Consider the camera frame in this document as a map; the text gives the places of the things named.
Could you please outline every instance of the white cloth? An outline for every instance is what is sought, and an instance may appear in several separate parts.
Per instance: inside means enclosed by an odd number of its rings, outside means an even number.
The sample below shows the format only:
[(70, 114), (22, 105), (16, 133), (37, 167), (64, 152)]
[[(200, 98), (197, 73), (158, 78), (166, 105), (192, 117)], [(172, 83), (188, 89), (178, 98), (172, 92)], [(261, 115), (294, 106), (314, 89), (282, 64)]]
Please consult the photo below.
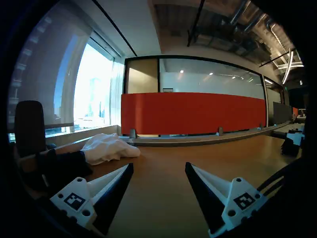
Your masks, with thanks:
[(98, 134), (90, 138), (81, 149), (85, 153), (86, 161), (91, 165), (98, 165), (120, 157), (138, 157), (140, 150), (121, 140), (117, 133)]

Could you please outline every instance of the light fixture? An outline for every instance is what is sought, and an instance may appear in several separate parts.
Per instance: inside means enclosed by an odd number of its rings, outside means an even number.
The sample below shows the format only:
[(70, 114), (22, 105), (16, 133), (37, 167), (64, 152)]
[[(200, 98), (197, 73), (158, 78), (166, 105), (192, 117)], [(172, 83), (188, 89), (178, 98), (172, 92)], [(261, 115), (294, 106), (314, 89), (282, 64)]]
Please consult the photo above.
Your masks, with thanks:
[[(297, 67), (304, 67), (304, 65), (291, 65), (290, 66), (291, 68), (297, 68)], [(281, 67), (278, 67), (278, 69), (286, 69), (287, 66), (281, 66)]]
[(292, 51), (292, 52), (290, 53), (290, 57), (289, 57), (289, 59), (288, 59), (287, 69), (286, 69), (286, 72), (285, 72), (285, 74), (284, 74), (284, 78), (283, 78), (282, 84), (285, 84), (285, 82), (286, 82), (286, 80), (287, 80), (287, 76), (288, 76), (288, 74), (289, 74), (289, 72), (290, 72), (290, 66), (291, 66), (292, 61), (293, 61), (293, 54), (294, 54), (294, 52)]
[(270, 84), (273, 84), (271, 81), (267, 80), (267, 79), (264, 79), (264, 81), (270, 83)]

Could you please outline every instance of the desk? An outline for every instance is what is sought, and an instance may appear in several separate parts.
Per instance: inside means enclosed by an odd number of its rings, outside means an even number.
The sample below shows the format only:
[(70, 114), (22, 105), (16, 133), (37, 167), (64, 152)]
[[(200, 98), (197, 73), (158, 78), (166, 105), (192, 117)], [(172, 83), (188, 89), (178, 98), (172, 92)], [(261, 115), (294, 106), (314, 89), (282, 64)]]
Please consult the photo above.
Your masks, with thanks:
[(208, 238), (207, 223), (185, 174), (185, 162), (226, 180), (241, 176), (257, 187), (294, 160), (281, 155), (283, 142), (259, 135), (204, 146), (139, 147), (138, 158), (94, 166), (94, 173), (86, 179), (134, 163), (134, 174), (110, 226), (109, 238)]

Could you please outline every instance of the black office chair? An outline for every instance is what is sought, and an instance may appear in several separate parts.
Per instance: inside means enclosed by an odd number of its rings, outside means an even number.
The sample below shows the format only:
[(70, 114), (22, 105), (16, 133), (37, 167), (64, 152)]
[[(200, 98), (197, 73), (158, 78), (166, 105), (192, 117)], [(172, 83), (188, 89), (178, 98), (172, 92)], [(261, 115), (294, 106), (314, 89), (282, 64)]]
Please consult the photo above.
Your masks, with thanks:
[(55, 144), (45, 143), (43, 107), (38, 101), (22, 101), (17, 104), (14, 134), (21, 157), (56, 148)]

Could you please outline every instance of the red panel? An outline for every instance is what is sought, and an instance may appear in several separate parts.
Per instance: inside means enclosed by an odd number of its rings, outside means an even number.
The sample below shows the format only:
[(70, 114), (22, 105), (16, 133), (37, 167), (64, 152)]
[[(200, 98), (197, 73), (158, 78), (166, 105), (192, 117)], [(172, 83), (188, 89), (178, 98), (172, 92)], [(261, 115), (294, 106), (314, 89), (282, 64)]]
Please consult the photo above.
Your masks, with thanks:
[(123, 94), (121, 129), (129, 134), (202, 134), (265, 126), (265, 101), (242, 96), (158, 92)]
[(298, 109), (293, 107), (293, 114), (295, 114), (295, 117), (298, 116)]

